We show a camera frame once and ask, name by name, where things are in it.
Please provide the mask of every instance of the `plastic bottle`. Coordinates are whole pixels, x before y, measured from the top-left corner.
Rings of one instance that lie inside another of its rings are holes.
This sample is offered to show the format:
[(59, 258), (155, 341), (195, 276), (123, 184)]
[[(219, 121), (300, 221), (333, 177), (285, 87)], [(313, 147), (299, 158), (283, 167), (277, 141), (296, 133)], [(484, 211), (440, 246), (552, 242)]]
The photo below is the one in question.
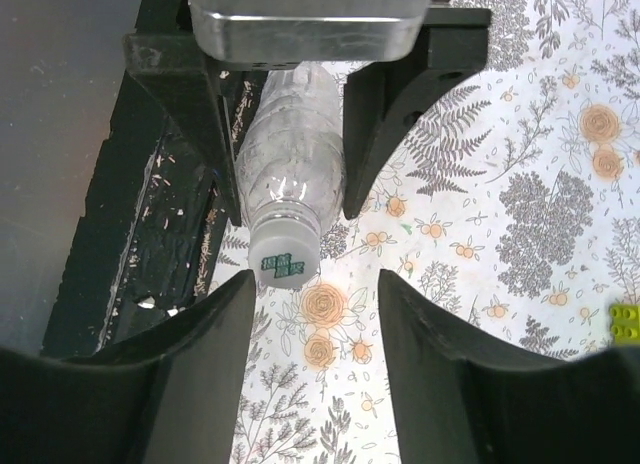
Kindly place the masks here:
[(320, 64), (269, 74), (236, 174), (249, 267), (265, 285), (301, 287), (318, 270), (344, 192), (340, 97)]

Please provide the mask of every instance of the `tablecloth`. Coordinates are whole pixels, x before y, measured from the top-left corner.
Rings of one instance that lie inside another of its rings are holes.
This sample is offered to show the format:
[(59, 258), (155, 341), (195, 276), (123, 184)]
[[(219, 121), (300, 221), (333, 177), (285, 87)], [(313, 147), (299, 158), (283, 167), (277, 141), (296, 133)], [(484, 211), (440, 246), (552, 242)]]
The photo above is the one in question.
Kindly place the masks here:
[[(321, 273), (259, 288), (231, 462), (400, 462), (378, 271), (561, 359), (640, 304), (640, 0), (454, 0), (494, 12), (489, 64), (441, 99), (324, 237)], [(339, 84), (359, 63), (325, 63)], [(247, 267), (228, 227), (212, 291)]]

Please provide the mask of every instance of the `bottle cap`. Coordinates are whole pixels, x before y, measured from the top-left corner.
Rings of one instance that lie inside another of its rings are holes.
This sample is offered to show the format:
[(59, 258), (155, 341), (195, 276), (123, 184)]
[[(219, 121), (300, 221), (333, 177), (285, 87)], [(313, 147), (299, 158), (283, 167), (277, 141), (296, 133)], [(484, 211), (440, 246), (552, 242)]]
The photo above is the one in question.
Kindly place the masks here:
[(249, 267), (256, 279), (279, 289), (306, 284), (320, 265), (320, 237), (305, 222), (271, 219), (251, 231)]

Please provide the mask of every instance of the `green toy brick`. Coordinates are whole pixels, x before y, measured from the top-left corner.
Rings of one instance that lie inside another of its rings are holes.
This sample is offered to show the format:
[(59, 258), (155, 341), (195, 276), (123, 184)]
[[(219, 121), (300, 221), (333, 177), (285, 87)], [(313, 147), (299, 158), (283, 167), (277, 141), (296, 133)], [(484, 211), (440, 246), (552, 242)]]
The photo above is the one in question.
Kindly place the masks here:
[(609, 309), (609, 315), (616, 344), (640, 344), (640, 306), (615, 304)]

